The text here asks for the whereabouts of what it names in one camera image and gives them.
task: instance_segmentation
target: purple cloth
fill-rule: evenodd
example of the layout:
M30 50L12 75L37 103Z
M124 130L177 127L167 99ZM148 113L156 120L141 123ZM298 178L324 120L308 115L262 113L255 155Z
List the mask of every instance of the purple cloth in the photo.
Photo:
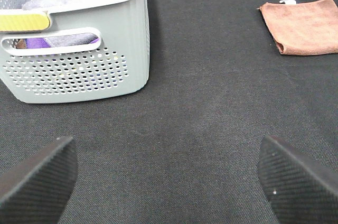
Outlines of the purple cloth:
M29 38L26 39L27 49L50 48L44 38Z

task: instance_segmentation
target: gray plastic basket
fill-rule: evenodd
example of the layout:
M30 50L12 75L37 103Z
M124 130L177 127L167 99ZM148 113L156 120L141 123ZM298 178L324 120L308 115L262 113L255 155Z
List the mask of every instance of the gray plastic basket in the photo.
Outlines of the gray plastic basket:
M0 0L0 11L27 0ZM0 77L27 103L108 98L136 92L149 76L147 0L91 2L47 10L51 25L39 33L0 32ZM94 33L100 42L63 48L19 50L22 38Z

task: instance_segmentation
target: brown towel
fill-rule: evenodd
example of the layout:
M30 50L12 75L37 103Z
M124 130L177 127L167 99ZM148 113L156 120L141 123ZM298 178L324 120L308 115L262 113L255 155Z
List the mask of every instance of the brown towel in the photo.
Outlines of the brown towel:
M281 54L338 53L338 8L333 0L266 3L260 10Z

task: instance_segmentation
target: textured rubber pad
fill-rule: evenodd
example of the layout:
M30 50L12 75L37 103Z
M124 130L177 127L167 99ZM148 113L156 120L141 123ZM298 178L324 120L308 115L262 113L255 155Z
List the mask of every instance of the textured rubber pad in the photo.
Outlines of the textured rubber pad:
M0 32L37 31L45 30L50 26L48 16L43 12L1 10Z
M59 138L0 177L1 224L55 224L77 179L71 137Z
M262 188L281 224L337 224L338 174L276 137L265 137Z

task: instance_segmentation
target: black fabric floor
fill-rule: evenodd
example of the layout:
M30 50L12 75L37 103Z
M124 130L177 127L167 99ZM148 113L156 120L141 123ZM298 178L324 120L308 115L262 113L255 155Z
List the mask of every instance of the black fabric floor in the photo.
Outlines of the black fabric floor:
M61 224L277 224L256 174L264 135L338 167L338 55L280 55L256 10L278 1L148 0L151 76L132 95L28 105L0 83L0 173L73 135Z

